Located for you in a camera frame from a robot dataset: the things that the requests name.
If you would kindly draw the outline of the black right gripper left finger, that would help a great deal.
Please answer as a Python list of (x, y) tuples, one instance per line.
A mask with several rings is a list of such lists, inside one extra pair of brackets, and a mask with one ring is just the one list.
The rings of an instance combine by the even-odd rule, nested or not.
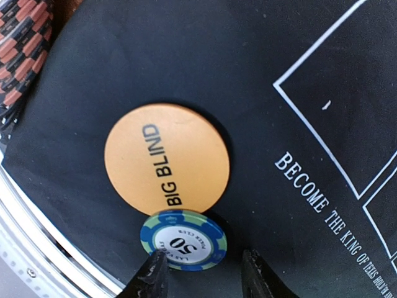
[(166, 254), (154, 251), (123, 290), (126, 298), (158, 298), (168, 294)]

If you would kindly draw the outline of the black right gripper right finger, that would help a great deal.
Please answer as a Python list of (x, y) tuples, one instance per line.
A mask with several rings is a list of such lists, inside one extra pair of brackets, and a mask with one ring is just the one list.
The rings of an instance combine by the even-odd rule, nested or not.
[(256, 250), (243, 251), (241, 285), (247, 298), (297, 298)]

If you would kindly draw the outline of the blue green fifty chip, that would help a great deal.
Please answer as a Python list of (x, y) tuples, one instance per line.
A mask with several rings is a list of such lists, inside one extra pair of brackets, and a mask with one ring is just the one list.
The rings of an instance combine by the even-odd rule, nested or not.
[(190, 210), (166, 210), (148, 217), (140, 231), (148, 254), (162, 251), (170, 268), (180, 271), (210, 269), (228, 249), (223, 229), (212, 219)]

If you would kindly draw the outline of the orange big blind button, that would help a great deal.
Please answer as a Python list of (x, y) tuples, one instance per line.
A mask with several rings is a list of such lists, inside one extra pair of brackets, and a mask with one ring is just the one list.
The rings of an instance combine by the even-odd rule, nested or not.
[(205, 212), (230, 178), (228, 149), (218, 130), (175, 104), (145, 105), (124, 115), (108, 134), (104, 163), (119, 196), (148, 215)]

